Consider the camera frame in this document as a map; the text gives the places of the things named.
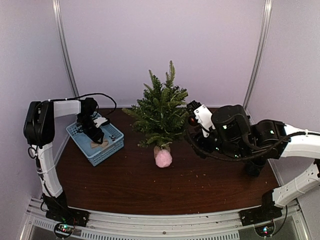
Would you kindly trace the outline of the beige fabric bow ornament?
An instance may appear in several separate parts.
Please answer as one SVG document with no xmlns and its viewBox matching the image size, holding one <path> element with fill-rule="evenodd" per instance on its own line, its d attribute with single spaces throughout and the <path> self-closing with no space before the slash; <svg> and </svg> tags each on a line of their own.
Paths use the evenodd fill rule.
<svg viewBox="0 0 320 240">
<path fill-rule="evenodd" d="M 93 142 L 93 141 L 90 143 L 90 147 L 92 149 L 95 149 L 95 148 L 103 148 L 104 149 L 108 146 L 109 146 L 109 141 L 106 138 L 103 139 L 101 144 Z"/>
</svg>

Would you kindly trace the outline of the dark berry sprig ornament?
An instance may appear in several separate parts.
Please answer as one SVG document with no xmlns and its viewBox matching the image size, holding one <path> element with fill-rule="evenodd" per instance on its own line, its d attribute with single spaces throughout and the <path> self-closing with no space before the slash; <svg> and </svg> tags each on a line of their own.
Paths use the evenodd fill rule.
<svg viewBox="0 0 320 240">
<path fill-rule="evenodd" d="M 114 141 L 116 140 L 116 137 L 113 136 L 113 135 L 110 135 L 109 138 L 110 138 L 110 140 L 111 140 L 112 142 L 114 142 Z"/>
</svg>

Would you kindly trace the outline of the dark red bauble ornament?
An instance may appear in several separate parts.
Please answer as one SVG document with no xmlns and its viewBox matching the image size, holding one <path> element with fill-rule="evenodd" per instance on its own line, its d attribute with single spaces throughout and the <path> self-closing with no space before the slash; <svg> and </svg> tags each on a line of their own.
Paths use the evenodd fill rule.
<svg viewBox="0 0 320 240">
<path fill-rule="evenodd" d="M 199 124 L 194 116 L 189 116 L 188 117 L 188 123 L 193 127 L 195 127 L 195 126 L 197 126 Z"/>
</svg>

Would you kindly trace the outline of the pink pompom ornament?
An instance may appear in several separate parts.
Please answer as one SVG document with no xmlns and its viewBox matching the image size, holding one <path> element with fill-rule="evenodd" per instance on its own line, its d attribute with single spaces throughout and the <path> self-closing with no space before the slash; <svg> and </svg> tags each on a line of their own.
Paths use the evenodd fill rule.
<svg viewBox="0 0 320 240">
<path fill-rule="evenodd" d="M 159 168 L 167 168 L 171 165 L 172 160 L 173 158 L 171 156 L 171 153 L 166 150 L 162 150 L 156 156 L 155 163 Z"/>
</svg>

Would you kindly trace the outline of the small green christmas tree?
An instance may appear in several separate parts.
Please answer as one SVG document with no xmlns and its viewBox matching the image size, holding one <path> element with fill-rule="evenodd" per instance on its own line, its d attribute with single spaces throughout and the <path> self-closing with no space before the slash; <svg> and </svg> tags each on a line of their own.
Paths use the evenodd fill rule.
<svg viewBox="0 0 320 240">
<path fill-rule="evenodd" d="M 181 139 L 185 132 L 188 91 L 174 83 L 176 69 L 172 61 L 162 82 L 149 71 L 151 85 L 144 84 L 143 97 L 122 111 L 134 119 L 132 128 L 144 135 L 138 146 L 165 149 Z"/>
</svg>

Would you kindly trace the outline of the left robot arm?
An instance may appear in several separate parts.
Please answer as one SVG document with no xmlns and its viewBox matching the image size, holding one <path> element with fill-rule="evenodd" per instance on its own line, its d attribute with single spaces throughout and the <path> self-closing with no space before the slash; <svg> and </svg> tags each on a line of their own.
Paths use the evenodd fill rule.
<svg viewBox="0 0 320 240">
<path fill-rule="evenodd" d="M 32 101 L 29 105 L 23 127 L 23 134 L 29 145 L 28 154 L 35 160 L 36 171 L 42 185 L 42 196 L 48 211 L 61 222 L 76 216 L 68 207 L 66 195 L 59 182 L 53 158 L 55 120 L 76 116 L 83 133 L 96 144 L 102 144 L 104 133 L 101 126 L 110 123 L 105 117 L 94 117 L 98 103 L 92 97 L 48 99 Z"/>
</svg>

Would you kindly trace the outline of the round wooden tree base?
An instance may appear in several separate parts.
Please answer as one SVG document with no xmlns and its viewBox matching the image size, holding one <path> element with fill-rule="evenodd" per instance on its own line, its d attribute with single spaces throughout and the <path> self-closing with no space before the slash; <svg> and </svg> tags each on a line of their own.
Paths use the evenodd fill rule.
<svg viewBox="0 0 320 240">
<path fill-rule="evenodd" d="M 166 145 L 166 146 L 155 146 L 153 148 L 154 158 L 157 157 L 157 155 L 159 154 L 160 151 L 164 151 L 164 150 L 166 150 L 169 153 L 171 152 L 171 148 L 168 145 Z"/>
</svg>

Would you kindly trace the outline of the light blue plastic basket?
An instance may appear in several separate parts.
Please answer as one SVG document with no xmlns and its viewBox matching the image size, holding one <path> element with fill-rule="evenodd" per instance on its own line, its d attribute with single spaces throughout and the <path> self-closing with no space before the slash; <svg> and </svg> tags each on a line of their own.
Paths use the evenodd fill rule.
<svg viewBox="0 0 320 240">
<path fill-rule="evenodd" d="M 112 123 L 101 126 L 100 129 L 104 133 L 103 139 L 109 141 L 109 145 L 106 148 L 91 148 L 92 140 L 83 133 L 79 123 L 74 122 L 66 127 L 66 131 L 71 139 L 94 167 L 124 147 L 124 134 Z M 111 135 L 116 137 L 115 141 L 110 140 L 109 136 Z"/>
</svg>

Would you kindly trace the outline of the dark blue mug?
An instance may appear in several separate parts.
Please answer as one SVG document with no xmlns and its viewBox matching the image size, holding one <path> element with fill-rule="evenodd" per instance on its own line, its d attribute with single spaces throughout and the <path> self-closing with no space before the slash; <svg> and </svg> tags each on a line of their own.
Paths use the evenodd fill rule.
<svg viewBox="0 0 320 240">
<path fill-rule="evenodd" d="M 266 160 L 252 160 L 245 164 L 245 172 L 252 177 L 258 177 L 266 165 Z"/>
</svg>

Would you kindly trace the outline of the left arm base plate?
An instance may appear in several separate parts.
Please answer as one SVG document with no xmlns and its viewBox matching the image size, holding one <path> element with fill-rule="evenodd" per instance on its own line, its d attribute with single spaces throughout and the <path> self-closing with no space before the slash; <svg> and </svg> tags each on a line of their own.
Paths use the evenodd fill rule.
<svg viewBox="0 0 320 240">
<path fill-rule="evenodd" d="M 90 213 L 86 210 L 49 206 L 45 214 L 46 218 L 71 226 L 86 227 Z"/>
</svg>

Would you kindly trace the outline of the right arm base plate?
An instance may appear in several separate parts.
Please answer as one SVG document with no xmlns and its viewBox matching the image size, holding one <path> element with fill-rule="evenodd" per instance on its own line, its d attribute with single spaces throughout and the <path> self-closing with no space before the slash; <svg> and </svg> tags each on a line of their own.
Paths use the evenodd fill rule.
<svg viewBox="0 0 320 240">
<path fill-rule="evenodd" d="M 276 206 L 259 206 L 239 211 L 242 226 L 255 225 L 282 216 L 282 208 Z"/>
</svg>

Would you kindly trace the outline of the aluminium front rail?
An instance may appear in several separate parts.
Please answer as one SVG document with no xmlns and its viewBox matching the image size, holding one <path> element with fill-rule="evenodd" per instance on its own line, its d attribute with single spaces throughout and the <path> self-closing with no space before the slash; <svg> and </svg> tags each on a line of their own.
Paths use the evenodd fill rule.
<svg viewBox="0 0 320 240">
<path fill-rule="evenodd" d="M 271 240 L 311 238 L 297 201 L 275 220 L 244 226 L 239 210 L 181 215 L 134 215 L 89 211 L 85 227 L 76 226 L 70 240 L 263 240 L 258 233 L 273 227 Z"/>
</svg>

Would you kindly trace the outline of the left aluminium frame post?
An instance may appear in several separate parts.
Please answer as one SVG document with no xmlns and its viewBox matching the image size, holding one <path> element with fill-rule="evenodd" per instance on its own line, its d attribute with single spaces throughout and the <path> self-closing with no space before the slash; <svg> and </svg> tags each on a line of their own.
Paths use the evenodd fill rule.
<svg viewBox="0 0 320 240">
<path fill-rule="evenodd" d="M 72 90 L 72 94 L 74 97 L 79 97 L 79 90 L 75 81 L 75 76 L 71 64 L 71 59 L 68 51 L 65 30 L 63 25 L 63 17 L 61 12 L 61 1 L 60 0 L 52 0 L 53 14 L 56 22 L 56 27 L 59 36 L 60 47 L 62 51 L 62 58 L 67 74 L 68 81 L 70 83 L 70 87 Z"/>
</svg>

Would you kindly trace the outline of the aluminium frame post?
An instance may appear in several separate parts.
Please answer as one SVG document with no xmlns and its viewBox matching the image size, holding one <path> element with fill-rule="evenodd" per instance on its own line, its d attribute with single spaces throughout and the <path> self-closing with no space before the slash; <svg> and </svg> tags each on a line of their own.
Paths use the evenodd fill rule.
<svg viewBox="0 0 320 240">
<path fill-rule="evenodd" d="M 70 83 L 70 87 L 72 90 L 72 94 L 74 97 L 79 97 L 79 90 L 75 81 L 75 76 L 71 64 L 71 59 L 68 51 L 65 30 L 63 25 L 63 17 L 61 12 L 61 1 L 60 0 L 52 0 L 53 14 L 56 22 L 56 27 L 59 36 L 60 47 L 62 51 L 62 58 L 67 74 L 68 81 Z"/>
<path fill-rule="evenodd" d="M 270 29 L 270 22 L 272 18 L 272 7 L 273 1 L 272 0 L 265 0 L 264 7 L 263 7 L 263 14 L 262 14 L 262 21 L 260 26 L 260 33 L 257 43 L 256 54 L 253 62 L 253 67 L 249 79 L 249 84 L 247 87 L 246 95 L 243 102 L 243 107 L 247 111 L 249 107 L 249 103 L 254 91 L 254 87 L 258 78 L 259 70 L 261 67 L 264 49 L 266 46 L 269 29 Z"/>
</svg>

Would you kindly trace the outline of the right aluminium frame post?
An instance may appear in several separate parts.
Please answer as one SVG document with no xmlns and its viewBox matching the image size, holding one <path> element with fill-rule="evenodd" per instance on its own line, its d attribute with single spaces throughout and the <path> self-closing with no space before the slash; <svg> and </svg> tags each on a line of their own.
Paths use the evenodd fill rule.
<svg viewBox="0 0 320 240">
<path fill-rule="evenodd" d="M 262 14 L 262 21 L 260 26 L 260 33 L 257 43 L 256 54 L 253 62 L 253 67 L 249 79 L 249 84 L 247 87 L 246 95 L 243 102 L 243 107 L 247 111 L 249 107 L 249 103 L 254 91 L 254 87 L 258 78 L 259 70 L 261 67 L 264 49 L 266 46 L 269 29 L 270 29 L 270 22 L 272 18 L 272 7 L 273 1 L 272 0 L 265 0 L 264 7 L 263 7 L 263 14 Z"/>
</svg>

